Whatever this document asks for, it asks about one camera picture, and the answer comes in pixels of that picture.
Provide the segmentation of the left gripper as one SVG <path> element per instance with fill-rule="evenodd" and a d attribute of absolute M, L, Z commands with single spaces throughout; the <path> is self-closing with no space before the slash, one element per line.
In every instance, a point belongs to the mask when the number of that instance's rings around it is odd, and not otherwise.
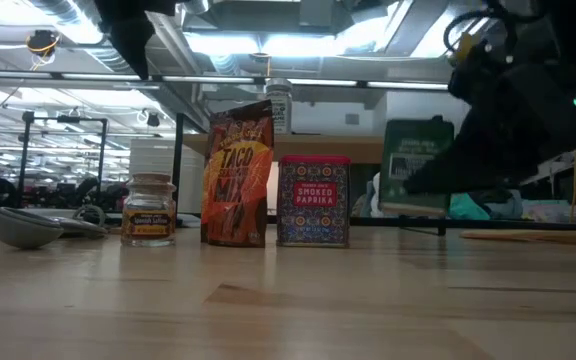
<path fill-rule="evenodd" d="M 93 0 L 103 22 L 111 26 L 111 43 L 141 80 L 149 79 L 145 46 L 154 26 L 145 12 L 173 16 L 179 0 Z"/>

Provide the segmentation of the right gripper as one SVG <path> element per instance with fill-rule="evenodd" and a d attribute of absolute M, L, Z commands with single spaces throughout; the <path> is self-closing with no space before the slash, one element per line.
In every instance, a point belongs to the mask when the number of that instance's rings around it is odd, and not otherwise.
<path fill-rule="evenodd" d="M 470 105 L 449 147 L 404 181 L 409 194 L 516 187 L 576 149 L 576 69 L 557 62 L 464 60 L 449 92 Z"/>

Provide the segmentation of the dark green spice tin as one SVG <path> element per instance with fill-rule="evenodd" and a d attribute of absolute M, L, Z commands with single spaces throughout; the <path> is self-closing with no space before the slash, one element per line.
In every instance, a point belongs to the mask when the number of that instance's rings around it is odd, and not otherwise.
<path fill-rule="evenodd" d="M 384 136 L 384 148 L 378 185 L 377 207 L 384 214 L 444 217 L 449 195 L 412 194 L 404 182 L 454 139 L 454 125 L 441 115 L 430 120 L 390 120 Z"/>

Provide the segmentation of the red-lid smoked paprika tin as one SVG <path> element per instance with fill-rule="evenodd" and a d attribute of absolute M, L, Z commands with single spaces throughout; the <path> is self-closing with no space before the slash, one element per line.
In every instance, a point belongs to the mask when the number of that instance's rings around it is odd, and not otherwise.
<path fill-rule="evenodd" d="M 279 161 L 277 244 L 349 246 L 350 159 L 287 155 Z"/>

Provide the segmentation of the white-lid seasoning jar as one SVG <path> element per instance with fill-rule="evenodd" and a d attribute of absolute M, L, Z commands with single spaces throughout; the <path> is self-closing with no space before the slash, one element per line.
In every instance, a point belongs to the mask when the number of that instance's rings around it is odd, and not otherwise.
<path fill-rule="evenodd" d="M 285 78 L 268 78 L 265 98 L 272 102 L 274 132 L 290 134 L 292 130 L 292 83 Z"/>

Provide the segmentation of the orange taco seasoning packet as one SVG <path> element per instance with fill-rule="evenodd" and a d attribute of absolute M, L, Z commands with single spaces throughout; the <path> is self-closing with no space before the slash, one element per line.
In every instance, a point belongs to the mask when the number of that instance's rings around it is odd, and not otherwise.
<path fill-rule="evenodd" d="M 213 115 L 203 172 L 202 242 L 265 246 L 267 182 L 273 157 L 274 125 L 269 100 Z"/>

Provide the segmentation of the teal cloth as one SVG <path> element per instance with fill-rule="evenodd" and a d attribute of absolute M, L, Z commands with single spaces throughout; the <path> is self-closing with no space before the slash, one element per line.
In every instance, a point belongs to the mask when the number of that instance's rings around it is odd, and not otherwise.
<path fill-rule="evenodd" d="M 455 220 L 490 220 L 489 213 L 467 193 L 452 194 L 448 217 Z"/>

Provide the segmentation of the dark grey cloth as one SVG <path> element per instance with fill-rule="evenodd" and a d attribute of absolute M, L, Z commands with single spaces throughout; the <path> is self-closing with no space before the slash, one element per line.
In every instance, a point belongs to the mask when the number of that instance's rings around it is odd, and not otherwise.
<path fill-rule="evenodd" d="M 523 215 L 523 201 L 518 190 L 509 191 L 510 197 L 502 203 L 486 203 L 491 219 L 518 220 Z"/>

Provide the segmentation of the overhead rig crossbar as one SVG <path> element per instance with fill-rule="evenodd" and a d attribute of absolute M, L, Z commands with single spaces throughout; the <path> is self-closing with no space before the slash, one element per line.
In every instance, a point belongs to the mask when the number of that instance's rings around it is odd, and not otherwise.
<path fill-rule="evenodd" d="M 101 82 L 134 82 L 134 83 L 192 83 L 219 85 L 268 85 L 276 77 L 262 76 L 203 76 L 203 75 L 152 75 L 141 79 L 138 75 L 119 73 L 72 73 L 44 71 L 0 70 L 1 79 L 19 80 L 68 80 L 68 81 L 101 81 Z M 337 79 L 289 78 L 294 86 L 343 87 L 358 89 L 439 91 L 448 90 L 447 84 L 397 81 L 364 81 Z"/>

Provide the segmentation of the white cloth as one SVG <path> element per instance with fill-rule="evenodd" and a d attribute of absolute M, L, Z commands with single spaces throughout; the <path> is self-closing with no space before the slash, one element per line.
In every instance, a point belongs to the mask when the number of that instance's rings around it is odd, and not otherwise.
<path fill-rule="evenodd" d="M 370 216 L 372 218 L 382 218 L 384 216 L 383 212 L 379 208 L 379 182 L 380 173 L 377 172 L 372 180 L 367 190 L 367 201 L 370 210 Z"/>

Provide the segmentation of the ceiling light panel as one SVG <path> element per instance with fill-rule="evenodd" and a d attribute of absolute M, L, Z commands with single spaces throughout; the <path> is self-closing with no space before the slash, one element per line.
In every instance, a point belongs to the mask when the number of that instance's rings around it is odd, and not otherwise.
<path fill-rule="evenodd" d="M 365 59 L 411 57 L 423 36 L 383 36 L 344 32 L 340 36 L 311 34 L 185 33 L 190 49 L 208 56 L 261 54 L 273 58 L 338 57 Z"/>

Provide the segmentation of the floral cloth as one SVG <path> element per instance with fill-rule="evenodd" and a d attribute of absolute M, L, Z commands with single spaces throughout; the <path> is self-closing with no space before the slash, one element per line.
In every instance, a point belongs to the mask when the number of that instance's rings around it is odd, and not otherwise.
<path fill-rule="evenodd" d="M 539 223 L 576 224 L 576 205 L 566 200 L 523 200 L 522 218 Z"/>

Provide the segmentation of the grey measuring spoon set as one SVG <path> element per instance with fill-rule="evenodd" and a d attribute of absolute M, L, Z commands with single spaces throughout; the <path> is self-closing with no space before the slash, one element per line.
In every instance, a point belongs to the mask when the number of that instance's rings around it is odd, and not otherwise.
<path fill-rule="evenodd" d="M 102 226 L 79 219 L 0 208 L 0 241 L 17 249 L 39 249 L 64 235 L 99 239 L 107 234 L 107 230 Z"/>

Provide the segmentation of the silver ceiling duct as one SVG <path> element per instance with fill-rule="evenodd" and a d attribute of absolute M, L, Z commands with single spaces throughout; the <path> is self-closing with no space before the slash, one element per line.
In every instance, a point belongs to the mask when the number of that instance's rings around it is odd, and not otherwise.
<path fill-rule="evenodd" d="M 43 12 L 56 29 L 95 60 L 104 65 L 111 73 L 135 75 L 138 73 L 129 62 L 115 49 L 106 33 L 100 28 L 100 16 L 93 0 L 25 0 Z M 170 84 L 163 84 L 159 90 L 146 90 L 146 94 L 159 101 L 163 107 L 188 116 L 185 127 L 199 133 L 206 131 L 205 111 L 192 105 L 189 96 L 174 90 Z"/>

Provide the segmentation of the wooden shelf with black frame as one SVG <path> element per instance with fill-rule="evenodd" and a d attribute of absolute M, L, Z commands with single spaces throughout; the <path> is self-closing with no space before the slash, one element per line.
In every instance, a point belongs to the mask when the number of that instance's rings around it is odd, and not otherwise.
<path fill-rule="evenodd" d="M 184 113 L 176 115 L 175 137 L 172 158 L 172 183 L 179 188 L 182 171 L 182 158 L 186 146 L 190 152 L 200 154 L 207 147 L 208 136 L 205 132 L 200 134 L 184 134 L 182 127 L 194 122 Z M 381 162 L 384 141 L 378 136 L 326 136 L 326 135 L 286 135 L 274 136 L 273 160 L 279 161 L 288 155 L 340 155 L 351 160 L 352 164 L 375 165 Z M 443 236 L 446 234 L 447 221 L 443 218 L 431 220 L 429 218 L 413 218 L 406 215 L 399 218 L 352 218 L 351 226 L 396 227 L 396 228 L 436 228 L 431 235 Z"/>

